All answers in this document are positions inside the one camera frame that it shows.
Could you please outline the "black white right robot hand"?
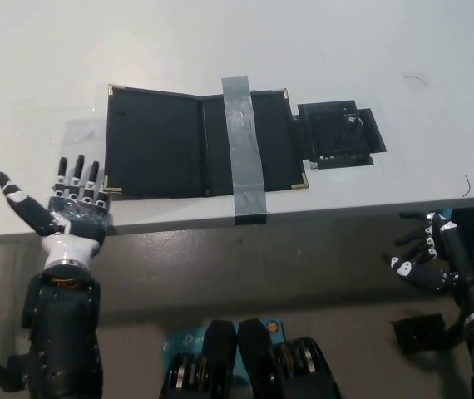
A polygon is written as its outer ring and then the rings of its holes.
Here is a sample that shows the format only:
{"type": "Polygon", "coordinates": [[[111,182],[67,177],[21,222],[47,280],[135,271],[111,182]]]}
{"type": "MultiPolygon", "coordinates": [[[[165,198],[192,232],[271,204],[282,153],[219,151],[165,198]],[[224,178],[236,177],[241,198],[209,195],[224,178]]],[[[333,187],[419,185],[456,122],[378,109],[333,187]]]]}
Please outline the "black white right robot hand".
{"type": "Polygon", "coordinates": [[[399,216],[422,225],[394,241],[397,247],[410,244],[410,249],[383,254],[383,261],[405,283],[436,294],[451,292],[464,323],[474,323],[474,261],[459,224],[438,211],[399,216]]]}

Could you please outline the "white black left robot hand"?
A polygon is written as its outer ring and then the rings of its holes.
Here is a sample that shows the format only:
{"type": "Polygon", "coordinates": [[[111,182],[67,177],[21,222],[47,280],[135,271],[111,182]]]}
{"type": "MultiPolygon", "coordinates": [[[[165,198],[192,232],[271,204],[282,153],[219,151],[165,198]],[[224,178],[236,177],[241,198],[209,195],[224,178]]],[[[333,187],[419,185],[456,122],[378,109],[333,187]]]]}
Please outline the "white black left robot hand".
{"type": "Polygon", "coordinates": [[[67,158],[59,160],[48,206],[0,171],[0,189],[15,214],[38,236],[47,254],[44,268],[70,265],[88,270],[107,236],[110,200],[97,182],[100,164],[93,161],[82,178],[85,157],[79,155],[69,175],[67,158]]]}

